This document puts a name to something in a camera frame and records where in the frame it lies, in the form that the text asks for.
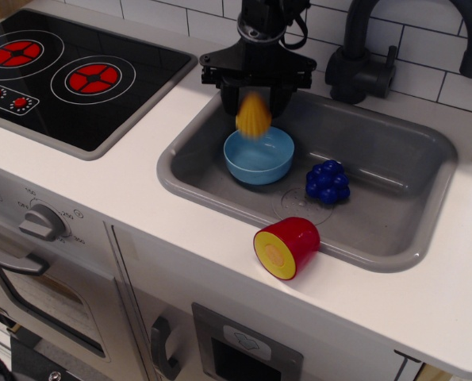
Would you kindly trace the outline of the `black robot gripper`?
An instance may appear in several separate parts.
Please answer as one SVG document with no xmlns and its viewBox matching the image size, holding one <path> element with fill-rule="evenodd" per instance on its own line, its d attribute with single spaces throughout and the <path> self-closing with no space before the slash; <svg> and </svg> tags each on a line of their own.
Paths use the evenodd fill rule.
<svg viewBox="0 0 472 381">
<path fill-rule="evenodd" d="M 269 87 L 273 118 L 283 114 L 299 88 L 309 88 L 317 62 L 280 44 L 251 44 L 240 39 L 229 48 L 200 56 L 201 82 L 221 89 L 226 114 L 236 116 L 241 87 Z"/>
</svg>

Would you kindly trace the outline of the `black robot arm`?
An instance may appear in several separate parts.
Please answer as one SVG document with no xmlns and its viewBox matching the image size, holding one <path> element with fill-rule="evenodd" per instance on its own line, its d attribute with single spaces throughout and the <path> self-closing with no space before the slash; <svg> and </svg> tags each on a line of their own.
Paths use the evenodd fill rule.
<svg viewBox="0 0 472 381">
<path fill-rule="evenodd" d="M 268 88 L 274 117 L 282 114 L 294 92 L 311 87 L 317 63 L 295 52 L 307 40 L 301 13 L 309 7 L 309 1 L 242 2 L 237 19 L 240 39 L 199 59 L 201 82 L 220 90 L 227 114 L 237 114 L 242 87 Z"/>
</svg>

